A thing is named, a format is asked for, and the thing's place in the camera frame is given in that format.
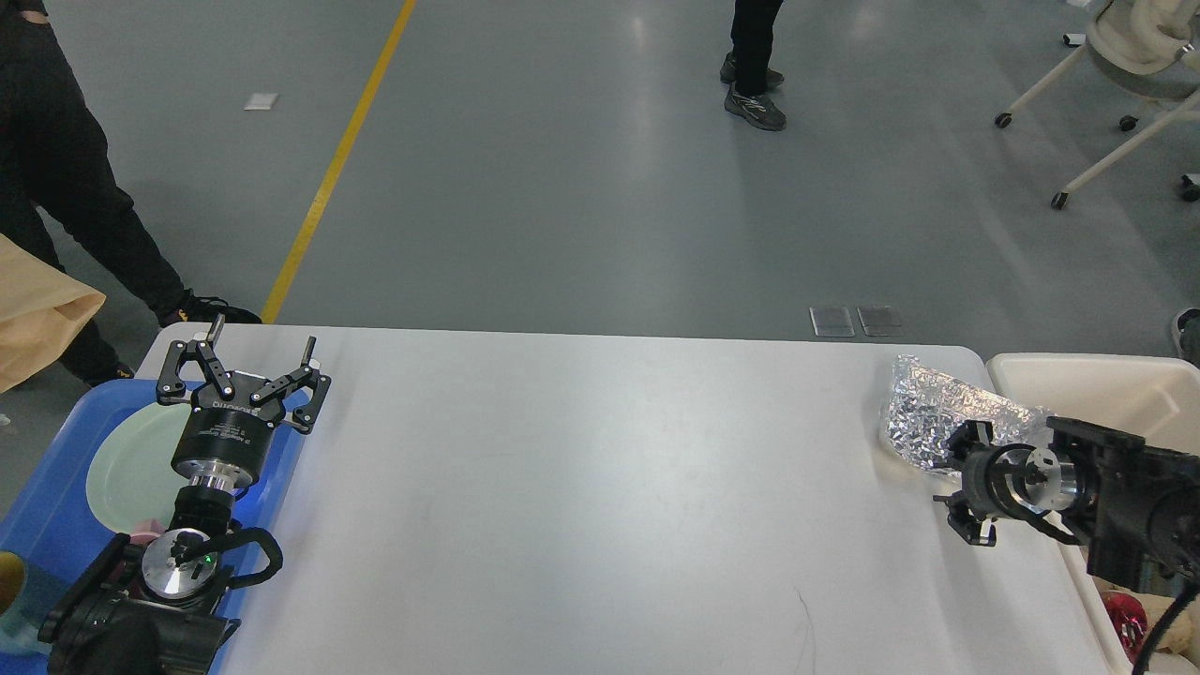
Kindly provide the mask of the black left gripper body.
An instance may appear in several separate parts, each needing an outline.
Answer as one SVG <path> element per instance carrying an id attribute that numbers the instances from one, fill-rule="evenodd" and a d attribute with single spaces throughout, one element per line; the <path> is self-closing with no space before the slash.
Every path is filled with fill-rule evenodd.
<path id="1" fill-rule="evenodd" d="M 262 478 L 276 428 L 283 422 L 284 398 L 298 389 L 275 388 L 253 374 L 232 374 L 234 398 L 220 398 L 220 388 L 205 382 L 190 394 L 184 382 L 169 387 L 169 402 L 188 404 L 191 413 L 178 442 L 172 468 L 192 479 L 224 465 L 235 488 L 248 488 Z"/>

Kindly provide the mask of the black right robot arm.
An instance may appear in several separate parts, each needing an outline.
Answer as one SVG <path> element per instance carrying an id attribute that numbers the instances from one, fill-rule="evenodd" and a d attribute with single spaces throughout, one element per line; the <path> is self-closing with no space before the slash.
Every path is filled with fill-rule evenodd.
<path id="1" fill-rule="evenodd" d="M 959 491 L 941 498 L 948 525 L 970 546 L 994 546 L 998 518 L 1022 521 L 1063 546 L 1085 548 L 1088 574 L 1136 593 L 1151 591 L 1151 577 L 1182 579 L 1136 655 L 1132 671 L 1144 674 L 1166 629 L 1196 599 L 1196 456 L 1074 418 L 1049 417 L 1046 428 L 1052 440 L 1039 448 L 997 446 L 990 422 L 961 423 L 942 464 L 961 477 Z"/>

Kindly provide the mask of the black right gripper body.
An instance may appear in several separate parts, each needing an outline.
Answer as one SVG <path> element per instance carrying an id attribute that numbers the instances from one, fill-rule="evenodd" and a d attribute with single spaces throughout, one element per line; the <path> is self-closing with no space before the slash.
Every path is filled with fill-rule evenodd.
<path id="1" fill-rule="evenodd" d="M 956 494 L 956 520 L 985 521 L 986 518 L 1031 518 L 1013 483 L 1032 446 L 960 446 L 962 488 Z"/>

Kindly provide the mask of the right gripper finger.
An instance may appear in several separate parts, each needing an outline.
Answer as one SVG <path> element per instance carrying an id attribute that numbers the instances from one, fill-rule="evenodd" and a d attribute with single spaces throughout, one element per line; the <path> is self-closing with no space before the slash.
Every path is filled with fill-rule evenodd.
<path id="1" fill-rule="evenodd" d="M 968 543 L 968 546 L 992 548 L 996 545 L 994 518 L 977 516 L 966 492 L 935 495 L 932 501 L 943 504 L 947 510 L 946 522 L 953 533 L 959 534 L 964 542 Z"/>
<path id="2" fill-rule="evenodd" d="M 968 456 L 984 452 L 992 446 L 994 428 L 990 420 L 965 420 L 946 441 L 946 456 L 942 467 L 962 470 Z"/>

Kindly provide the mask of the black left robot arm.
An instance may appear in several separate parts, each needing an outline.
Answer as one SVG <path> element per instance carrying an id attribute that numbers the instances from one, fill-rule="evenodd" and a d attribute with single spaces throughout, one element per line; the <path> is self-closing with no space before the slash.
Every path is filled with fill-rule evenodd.
<path id="1" fill-rule="evenodd" d="M 227 595 L 269 581 L 284 565 L 269 531 L 289 470 L 271 466 L 276 436 L 310 434 L 334 381 L 308 338 L 298 368 L 269 380 L 221 364 L 224 325 L 169 346 L 156 404 L 185 407 L 169 467 L 184 478 L 163 533 L 138 543 L 116 533 L 38 628 L 52 674 L 116 673 L 104 655 L 132 639 L 158 674 L 206 674 L 240 627 Z"/>

